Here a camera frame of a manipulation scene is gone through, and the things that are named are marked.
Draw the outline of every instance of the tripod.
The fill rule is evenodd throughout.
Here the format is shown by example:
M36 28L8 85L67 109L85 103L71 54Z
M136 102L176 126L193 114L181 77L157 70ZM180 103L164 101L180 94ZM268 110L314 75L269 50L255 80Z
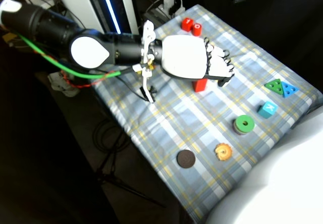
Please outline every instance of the tripod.
M94 130L93 132L93 143L94 145L99 149L99 150L104 150L104 152L107 152L107 155L106 157L104 158L102 164L100 165L100 167L96 170L96 176L97 176L97 179L99 181L99 183L102 185L104 183L110 183L110 184L113 184L123 190L126 190L134 195L137 195L145 200L148 200L156 205L159 205L161 207L164 207L165 206L161 203L159 203L158 201L146 196L145 194L135 190L134 188L132 188L131 186L129 186L128 184L126 184L125 182L123 182L121 179L119 179L118 177L115 176L115 170L116 170L116 157L117 157L117 153L124 150L130 143L130 139L129 141L124 141L122 143L120 143L120 139L121 139L121 136L123 134L123 131L121 130L121 132L119 133L118 137L117 137L117 140L115 141L115 143L113 144L113 146L111 148L107 148L106 146L104 145L99 145L98 144L98 141L97 141L97 134L100 130L100 128L102 126L105 125L105 122L106 121L103 121L101 122L97 128ZM103 131L102 135L101 135L101 144L103 142L103 136L106 134L106 132L108 132L110 129L112 128L119 128L117 126L112 126L108 129L106 129L105 131ZM112 161L112 165L111 165L111 169L110 169L110 172L108 174L105 174L103 172L103 169L105 167L105 165L107 164L109 158L111 157L111 155L113 154L113 161Z

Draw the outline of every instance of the red cube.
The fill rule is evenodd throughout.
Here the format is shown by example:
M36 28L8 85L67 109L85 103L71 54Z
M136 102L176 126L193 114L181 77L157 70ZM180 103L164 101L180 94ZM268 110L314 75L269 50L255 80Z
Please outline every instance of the red cube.
M190 18L185 18L182 22L182 30L191 31L193 27L194 21Z
M193 26L193 31L192 31L192 34L194 36L200 36L202 33L202 25L201 24L198 24L196 23L194 26Z
M206 82L207 82L207 79L199 79L199 80L193 82L194 91L195 92L204 91L204 89L206 87Z

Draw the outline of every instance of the white plug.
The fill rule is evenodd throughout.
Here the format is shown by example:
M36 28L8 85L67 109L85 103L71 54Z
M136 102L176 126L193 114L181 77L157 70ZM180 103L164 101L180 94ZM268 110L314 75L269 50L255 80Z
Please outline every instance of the white plug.
M181 6L178 10L176 10L175 16L178 16L183 12L185 12L185 7Z
M164 11L169 14L170 8L175 4L175 0L164 0Z

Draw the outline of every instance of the blue triangle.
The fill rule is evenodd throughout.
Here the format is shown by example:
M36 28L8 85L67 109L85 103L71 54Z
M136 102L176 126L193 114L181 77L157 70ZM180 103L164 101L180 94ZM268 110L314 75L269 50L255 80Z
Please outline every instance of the blue triangle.
M297 87L287 84L285 82L282 82L282 88L284 92L284 98L287 98L292 94L295 94L299 90Z

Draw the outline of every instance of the tablecloth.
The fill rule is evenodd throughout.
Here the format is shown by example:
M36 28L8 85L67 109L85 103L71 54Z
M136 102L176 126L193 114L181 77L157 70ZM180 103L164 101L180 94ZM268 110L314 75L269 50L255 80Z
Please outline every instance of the tablecloth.
M191 34L180 28L185 17L202 25L202 38L207 36L214 45L230 51L235 76L226 87L208 80L206 90L195 93L190 81L170 78L158 67L149 80L158 90L153 104L139 99L113 78L97 84L95 90L193 220L202 223L215 204L300 117L322 103L323 95L202 6L196 5L157 28L157 38ZM140 94L138 75L121 77ZM299 91L283 98L264 87L278 78ZM257 113L266 101L279 107L267 120ZM240 115L255 120L254 130L245 136L237 135L232 128ZM229 160L217 159L214 149L219 143L231 146ZM196 156L189 169L181 168L176 161L183 149Z

